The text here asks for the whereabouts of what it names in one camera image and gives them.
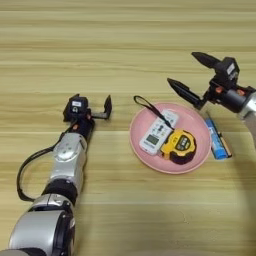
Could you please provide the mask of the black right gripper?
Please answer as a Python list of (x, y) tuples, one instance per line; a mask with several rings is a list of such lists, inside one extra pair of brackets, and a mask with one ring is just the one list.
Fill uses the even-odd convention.
[[(214, 68), (220, 60), (214, 56), (202, 52), (192, 52), (192, 56), (207, 68)], [(203, 101), (198, 95), (193, 93), (189, 87), (180, 81), (168, 78), (170, 87), (184, 100), (191, 103), (195, 108), (201, 109)], [(252, 87), (241, 87), (226, 89), (222, 86), (210, 86), (205, 94), (206, 100), (213, 104), (220, 104), (233, 113), (239, 113), (242, 110), (246, 100), (255, 92)]]

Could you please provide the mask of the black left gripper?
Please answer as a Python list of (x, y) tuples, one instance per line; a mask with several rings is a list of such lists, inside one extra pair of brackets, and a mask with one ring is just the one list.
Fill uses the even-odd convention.
[[(75, 94), (70, 97), (69, 100), (73, 100), (78, 97), (80, 97), (80, 94)], [(112, 100), (111, 96), (108, 96), (104, 103), (103, 112), (93, 113), (92, 116), (90, 114), (86, 114), (85, 116), (78, 118), (74, 121), (71, 131), (82, 135), (85, 140), (89, 140), (95, 126), (95, 121), (93, 118), (108, 120), (110, 118), (111, 112)]]

